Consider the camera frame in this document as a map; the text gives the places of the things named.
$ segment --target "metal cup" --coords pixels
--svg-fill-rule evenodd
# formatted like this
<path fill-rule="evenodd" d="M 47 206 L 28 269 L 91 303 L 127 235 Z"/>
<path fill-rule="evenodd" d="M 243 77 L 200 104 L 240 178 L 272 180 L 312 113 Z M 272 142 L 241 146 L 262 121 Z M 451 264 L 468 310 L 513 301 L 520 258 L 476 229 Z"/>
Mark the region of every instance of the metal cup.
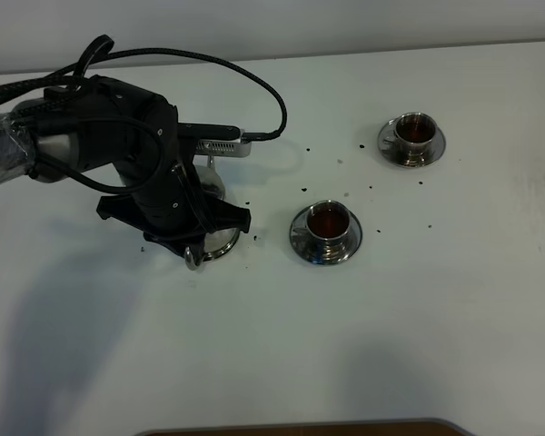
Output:
<path fill-rule="evenodd" d="M 297 214 L 289 238 L 292 248 L 305 261 L 335 265 L 357 252 L 362 243 L 362 227 L 344 205 L 324 200 Z"/>
<path fill-rule="evenodd" d="M 316 240 L 339 243 L 347 235 L 351 216 L 349 210 L 334 200 L 324 200 L 309 207 L 305 228 Z"/>
<path fill-rule="evenodd" d="M 446 138 L 427 114 L 411 112 L 383 126 L 378 135 L 378 148 L 392 164 L 417 168 L 442 157 Z"/>
<path fill-rule="evenodd" d="M 393 134 L 399 150 L 409 156 L 418 156 L 430 150 L 438 126 L 427 114 L 404 114 L 396 122 Z"/>

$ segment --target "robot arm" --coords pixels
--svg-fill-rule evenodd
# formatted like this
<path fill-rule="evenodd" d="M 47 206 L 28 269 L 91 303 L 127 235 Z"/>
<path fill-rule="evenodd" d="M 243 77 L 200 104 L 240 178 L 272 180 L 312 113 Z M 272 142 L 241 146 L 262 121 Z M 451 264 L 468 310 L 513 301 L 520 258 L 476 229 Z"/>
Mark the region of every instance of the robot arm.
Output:
<path fill-rule="evenodd" d="M 101 41 L 108 38 L 97 38 L 90 47 L 108 46 Z M 188 263 L 192 258 L 197 266 L 205 256 L 207 234 L 225 229 L 247 233 L 251 215 L 203 190 L 194 156 L 248 155 L 251 140 L 280 134 L 286 123 L 284 105 L 278 134 L 180 124 L 176 107 L 159 94 L 109 77 L 84 79 L 86 68 L 81 62 L 101 59 L 104 56 L 87 48 L 79 63 L 71 65 L 79 74 L 76 80 L 66 81 L 74 76 L 59 74 L 38 83 L 68 82 L 69 86 L 47 87 L 44 98 L 22 102 L 9 115 L 0 115 L 0 183 L 24 173 L 47 183 L 68 176 L 112 194 L 102 197 L 97 207 L 103 219 L 113 217 L 131 225 L 147 241 L 161 244 Z M 19 84 L 6 88 L 0 103 L 36 86 Z M 123 187 L 102 185 L 83 175 L 106 164 L 114 166 Z"/>

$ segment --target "white wall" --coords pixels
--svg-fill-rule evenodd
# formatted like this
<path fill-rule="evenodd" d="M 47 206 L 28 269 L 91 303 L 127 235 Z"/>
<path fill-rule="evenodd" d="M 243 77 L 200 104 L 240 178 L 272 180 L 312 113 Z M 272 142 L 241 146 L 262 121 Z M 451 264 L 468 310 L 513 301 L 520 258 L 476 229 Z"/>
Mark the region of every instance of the white wall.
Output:
<path fill-rule="evenodd" d="M 0 72 L 69 64 L 102 33 L 233 60 L 540 39 L 545 0 L 0 0 Z"/>

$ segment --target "black cable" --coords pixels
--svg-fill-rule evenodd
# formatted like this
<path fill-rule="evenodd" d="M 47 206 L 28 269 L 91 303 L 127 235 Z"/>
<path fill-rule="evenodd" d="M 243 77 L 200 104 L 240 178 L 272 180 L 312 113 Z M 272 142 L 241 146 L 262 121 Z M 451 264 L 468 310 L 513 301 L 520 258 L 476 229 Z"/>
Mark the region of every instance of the black cable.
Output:
<path fill-rule="evenodd" d="M 163 170 L 164 145 L 162 144 L 162 140 L 160 139 L 160 137 L 157 135 L 157 132 L 154 129 L 152 129 L 148 124 L 142 123 L 138 120 L 135 120 L 134 118 L 129 118 L 126 116 L 85 117 L 85 118 L 79 118 L 79 122 L 128 124 L 128 125 L 131 125 L 133 128 L 138 129 L 150 135 L 152 139 L 154 140 L 154 143 L 158 149 L 157 163 L 155 164 L 155 167 L 152 173 L 147 178 L 143 179 L 141 182 L 132 184 L 131 186 L 125 186 L 125 187 L 109 186 L 108 184 L 102 184 L 102 183 L 96 182 L 95 180 L 82 175 L 78 171 L 75 171 L 72 168 L 70 168 L 65 163 L 62 163 L 58 159 L 54 159 L 54 157 L 51 157 L 48 155 L 38 154 L 36 156 L 36 162 L 39 164 L 50 166 L 57 172 L 66 175 L 67 177 L 77 181 L 80 184 L 83 184 L 84 186 L 87 186 L 91 189 L 95 189 L 96 191 L 99 191 L 100 193 L 109 193 L 113 195 L 134 193 L 136 191 L 139 191 L 142 188 L 144 188 L 148 183 L 150 183 L 155 178 L 155 176 L 157 176 Z"/>
<path fill-rule="evenodd" d="M 81 86 L 80 91 L 74 94 L 73 98 L 76 95 L 82 95 L 91 87 L 89 79 L 83 77 L 74 77 L 74 76 L 47 76 L 40 77 L 38 79 L 29 79 L 22 80 L 20 82 L 12 82 L 10 84 L 1 84 L 0 85 L 0 104 L 7 103 L 15 98 L 18 98 L 24 94 L 30 93 L 35 89 L 44 88 L 46 86 L 54 86 L 57 84 L 69 84 L 73 86 Z"/>
<path fill-rule="evenodd" d="M 259 84 L 261 87 L 266 89 L 277 101 L 279 106 L 281 107 L 281 113 L 282 113 L 282 119 L 281 119 L 281 125 L 278 129 L 270 132 L 270 133 L 246 133 L 244 134 L 243 138 L 247 142 L 250 141 L 271 141 L 272 139 L 278 138 L 281 133 L 284 131 L 287 125 L 287 108 L 284 104 L 284 101 L 282 100 L 282 97 L 279 95 L 279 93 L 276 92 L 276 90 L 264 82 L 263 79 L 260 77 L 254 75 L 253 73 L 246 71 L 244 68 L 233 64 L 228 61 L 224 61 L 223 59 L 220 59 L 218 57 L 209 56 L 208 54 L 199 54 L 194 52 L 186 52 L 184 50 L 176 50 L 172 48 L 138 48 L 134 50 L 123 50 L 121 52 L 115 52 L 107 55 L 102 55 L 98 58 L 93 59 L 91 64 L 98 64 L 103 61 L 111 61 L 114 59 L 121 59 L 124 57 L 130 57 L 130 56 L 139 56 L 139 55 L 172 55 L 172 56 L 180 56 L 180 57 L 186 57 L 188 59 L 197 59 L 204 62 L 209 62 L 212 64 L 218 64 L 225 68 L 229 68 L 233 71 L 235 71 L 238 74 L 243 75 L 244 77 L 252 80 L 253 82 Z M 76 64 L 71 64 L 66 66 L 65 68 L 61 68 L 58 71 L 55 71 L 53 73 L 50 73 L 47 77 L 52 76 L 61 76 L 67 73 L 70 73 L 76 68 Z"/>
<path fill-rule="evenodd" d="M 60 108 L 61 106 L 64 106 L 65 104 L 71 103 L 74 100 L 78 100 L 79 98 L 87 95 L 88 93 L 89 90 L 87 88 L 80 88 L 76 92 L 69 91 L 65 93 L 64 97 L 57 98 L 54 101 L 47 101 L 44 103 L 36 104 L 34 106 L 25 107 L 24 109 L 17 109 L 16 111 L 10 113 L 10 118 L 24 118 L 33 114 L 38 114 L 40 112 L 53 111 Z"/>
<path fill-rule="evenodd" d="M 96 58 L 100 58 L 102 55 L 108 55 L 115 42 L 107 35 L 98 36 L 90 43 L 87 48 L 81 54 L 79 62 L 75 64 L 73 76 L 75 77 L 84 77 L 84 74 L 87 72 L 89 65 Z"/>

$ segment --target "brown tea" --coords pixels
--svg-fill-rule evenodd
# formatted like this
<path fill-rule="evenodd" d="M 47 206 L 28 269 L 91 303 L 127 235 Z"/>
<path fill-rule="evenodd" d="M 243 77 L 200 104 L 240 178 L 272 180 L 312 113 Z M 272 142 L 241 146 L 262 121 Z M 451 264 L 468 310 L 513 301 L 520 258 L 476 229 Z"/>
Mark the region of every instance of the brown tea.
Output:
<path fill-rule="evenodd" d="M 401 139 L 410 143 L 425 143 L 436 133 L 434 127 L 426 123 L 405 123 L 396 127 Z"/>
<path fill-rule="evenodd" d="M 319 211 L 307 220 L 309 229 L 322 238 L 336 238 L 345 233 L 349 217 L 342 211 L 327 209 Z"/>

